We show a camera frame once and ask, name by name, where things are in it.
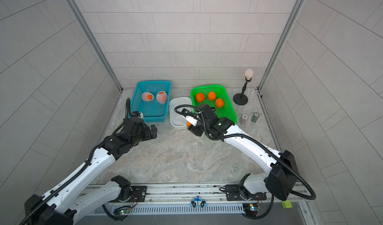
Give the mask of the netted orange front corner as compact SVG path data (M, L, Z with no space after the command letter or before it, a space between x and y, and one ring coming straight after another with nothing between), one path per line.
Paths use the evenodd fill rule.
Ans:
M217 98L215 100L215 107L216 108L223 108L225 106L225 102L223 101L222 98Z

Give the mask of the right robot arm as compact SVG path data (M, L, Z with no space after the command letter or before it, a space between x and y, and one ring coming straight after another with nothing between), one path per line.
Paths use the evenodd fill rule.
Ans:
M218 117L215 108L203 103L199 106L182 104L174 109L190 125L188 130L194 135L205 135L213 141L222 141L234 146L253 161L263 172L245 175L238 184L238 193L245 200L252 199L257 193L269 192L281 201L290 194L307 200L315 200L316 194L300 175L291 152L267 147L245 133L227 117Z

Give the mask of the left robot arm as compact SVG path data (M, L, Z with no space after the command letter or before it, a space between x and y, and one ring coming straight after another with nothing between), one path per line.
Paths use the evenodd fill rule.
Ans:
M129 98L125 106L122 123L90 150L81 166L44 195L32 195L25 202L26 217L21 221L22 225L73 225L109 201L129 198L130 182L116 176L104 187L84 196L82 201L76 200L90 182L122 155L140 142L157 137L157 128L146 125L139 111L131 111Z

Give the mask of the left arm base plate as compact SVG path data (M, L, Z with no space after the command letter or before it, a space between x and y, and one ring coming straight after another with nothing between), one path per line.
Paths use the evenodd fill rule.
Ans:
M126 186L122 188L117 201L121 203L144 202L147 186Z

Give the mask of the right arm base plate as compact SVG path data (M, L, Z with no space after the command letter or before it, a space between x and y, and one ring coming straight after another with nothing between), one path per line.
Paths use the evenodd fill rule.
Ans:
M227 184L219 189L226 195L228 201L265 201L267 200L266 193L259 192L251 194L244 187L238 185Z

